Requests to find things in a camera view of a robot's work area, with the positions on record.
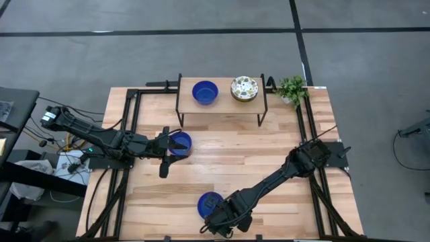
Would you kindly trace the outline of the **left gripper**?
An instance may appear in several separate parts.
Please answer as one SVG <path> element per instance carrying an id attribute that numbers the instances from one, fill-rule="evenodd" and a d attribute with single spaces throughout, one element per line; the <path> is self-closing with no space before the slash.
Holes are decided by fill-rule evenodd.
<path id="1" fill-rule="evenodd" d="M 162 159 L 169 150 L 187 150 L 188 146 L 183 145 L 181 143 L 170 143 L 169 144 L 169 127 L 165 126 L 155 139 L 150 140 L 146 146 L 144 151 L 144 158 L 156 158 Z"/>

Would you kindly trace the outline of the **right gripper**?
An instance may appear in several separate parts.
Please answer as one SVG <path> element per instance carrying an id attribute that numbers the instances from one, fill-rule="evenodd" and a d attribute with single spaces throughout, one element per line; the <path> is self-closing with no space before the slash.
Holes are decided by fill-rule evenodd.
<path id="1" fill-rule="evenodd" d="M 214 196 L 207 196 L 204 200 L 205 208 L 213 208 L 216 205 Z M 232 237 L 234 228 L 244 217 L 251 215 L 250 191 L 235 191 L 222 202 L 216 205 L 212 214 L 204 219 L 201 233 L 209 232 L 221 237 Z"/>

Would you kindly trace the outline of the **blue plastic mini bowl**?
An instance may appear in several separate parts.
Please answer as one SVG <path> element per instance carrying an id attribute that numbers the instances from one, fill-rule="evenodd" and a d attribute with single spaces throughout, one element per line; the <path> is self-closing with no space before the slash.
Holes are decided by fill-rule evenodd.
<path id="1" fill-rule="evenodd" d="M 199 104 L 207 106 L 218 97 L 218 87 L 211 81 L 199 81 L 193 86 L 191 93 Z"/>
<path id="2" fill-rule="evenodd" d="M 199 200 L 198 200 L 198 213 L 202 218 L 206 218 L 210 214 L 212 214 L 213 210 L 215 209 L 216 205 L 213 208 L 205 208 L 204 207 L 204 200 L 207 196 L 214 196 L 216 198 L 216 205 L 219 204 L 224 200 L 224 198 L 217 192 L 206 192 L 203 194 Z"/>
<path id="3" fill-rule="evenodd" d="M 188 135 L 188 133 L 186 132 L 177 132 L 175 134 L 172 134 L 169 137 L 169 142 L 170 143 L 181 143 L 183 145 L 188 146 L 187 150 L 169 150 L 170 153 L 172 153 L 173 155 L 189 155 L 191 152 L 191 146 L 192 146 L 192 140 L 190 135 Z"/>

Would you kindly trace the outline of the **wooden shelf with black legs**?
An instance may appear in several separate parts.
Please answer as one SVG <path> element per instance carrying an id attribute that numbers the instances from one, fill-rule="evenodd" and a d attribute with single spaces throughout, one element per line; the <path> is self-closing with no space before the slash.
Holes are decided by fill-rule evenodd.
<path id="1" fill-rule="evenodd" d="M 257 97 L 251 102 L 238 102 L 230 93 L 230 85 L 236 77 L 182 77 L 177 82 L 177 101 L 175 111 L 179 123 L 183 126 L 186 114 L 251 114 L 256 115 L 257 125 L 262 125 L 268 111 L 265 75 L 252 77 L 259 84 Z M 199 104 L 191 93 L 199 81 L 211 81 L 218 87 L 218 97 L 207 106 Z"/>

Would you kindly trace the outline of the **white power strip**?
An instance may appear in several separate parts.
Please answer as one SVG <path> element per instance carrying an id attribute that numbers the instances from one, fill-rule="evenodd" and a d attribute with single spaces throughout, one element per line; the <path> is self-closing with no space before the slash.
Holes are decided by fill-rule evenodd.
<path id="1" fill-rule="evenodd" d="M 89 182 L 90 175 L 90 170 L 88 168 L 89 159 L 82 163 L 79 159 L 82 155 L 83 153 L 81 151 L 61 152 L 54 175 L 86 186 Z M 79 166 L 74 172 L 70 173 L 68 168 L 72 164 L 77 164 Z"/>

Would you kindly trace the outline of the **small green potted plant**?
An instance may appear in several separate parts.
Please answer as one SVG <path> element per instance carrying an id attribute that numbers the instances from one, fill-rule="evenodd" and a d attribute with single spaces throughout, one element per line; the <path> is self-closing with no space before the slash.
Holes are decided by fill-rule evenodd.
<path id="1" fill-rule="evenodd" d="M 295 109 L 300 106 L 302 100 L 309 97 L 308 91 L 304 88 L 303 78 L 297 75 L 281 79 L 275 94 L 280 96 L 286 104 L 292 104 Z"/>

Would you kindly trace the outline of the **black metal floor beam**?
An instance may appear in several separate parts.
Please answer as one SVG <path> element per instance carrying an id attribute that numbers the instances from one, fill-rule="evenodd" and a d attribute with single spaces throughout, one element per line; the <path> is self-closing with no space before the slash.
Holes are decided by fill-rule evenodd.
<path id="1" fill-rule="evenodd" d="M 36 186 L 78 197 L 84 197 L 87 190 L 87 186 L 85 185 L 34 171 L 10 162 L 4 162 L 2 166 L 0 166 L 0 180 Z"/>

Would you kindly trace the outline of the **white plastic bag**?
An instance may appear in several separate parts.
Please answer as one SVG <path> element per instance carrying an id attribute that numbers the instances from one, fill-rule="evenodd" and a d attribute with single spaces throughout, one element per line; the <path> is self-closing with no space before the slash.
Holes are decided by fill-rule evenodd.
<path id="1" fill-rule="evenodd" d="M 47 159 L 18 161 L 16 165 L 20 165 L 25 168 L 28 168 L 34 171 L 39 171 L 48 175 L 52 175 L 54 173 L 54 168 L 52 167 L 49 160 Z M 44 188 L 39 188 L 36 186 L 30 186 L 30 185 L 13 182 L 9 188 L 9 191 L 18 199 L 25 198 L 25 199 L 37 201 L 44 193 Z"/>

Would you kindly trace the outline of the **black side desk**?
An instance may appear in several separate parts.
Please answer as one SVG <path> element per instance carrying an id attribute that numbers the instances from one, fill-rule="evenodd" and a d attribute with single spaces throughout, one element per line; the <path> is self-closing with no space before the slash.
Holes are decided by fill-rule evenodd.
<path id="1" fill-rule="evenodd" d="M 0 167 L 6 162 L 24 126 L 36 106 L 39 91 L 0 87 L 0 103 L 11 103 L 9 115 L 0 121 L 0 140 L 5 139 L 4 150 L 0 155 Z"/>

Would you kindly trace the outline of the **grey printed paper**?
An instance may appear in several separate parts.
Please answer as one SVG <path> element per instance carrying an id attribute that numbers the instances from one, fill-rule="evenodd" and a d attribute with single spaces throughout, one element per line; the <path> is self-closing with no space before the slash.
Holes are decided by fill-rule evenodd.
<path id="1" fill-rule="evenodd" d="M 0 101 L 0 122 L 6 122 L 12 107 L 13 102 Z"/>

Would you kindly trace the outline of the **black stand base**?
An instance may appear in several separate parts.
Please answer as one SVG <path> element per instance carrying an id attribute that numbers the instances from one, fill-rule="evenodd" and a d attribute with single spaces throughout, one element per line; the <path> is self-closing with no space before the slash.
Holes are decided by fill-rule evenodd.
<path id="1" fill-rule="evenodd" d="M 398 131 L 401 138 L 408 138 L 411 134 L 423 135 L 424 140 L 430 144 L 430 117 Z"/>

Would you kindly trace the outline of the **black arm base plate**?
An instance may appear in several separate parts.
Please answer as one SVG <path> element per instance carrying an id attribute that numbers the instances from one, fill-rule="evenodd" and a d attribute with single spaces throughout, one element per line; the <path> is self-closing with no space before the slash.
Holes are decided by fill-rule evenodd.
<path id="1" fill-rule="evenodd" d="M 340 142 L 314 140 L 300 147 L 300 150 L 317 168 L 346 168 L 349 166 L 346 154 L 351 150 L 351 147 L 344 147 L 343 143 Z"/>
<path id="2" fill-rule="evenodd" d="M 121 150 L 92 146 L 83 151 L 89 158 L 90 169 L 129 169 L 134 167 L 134 158 Z"/>

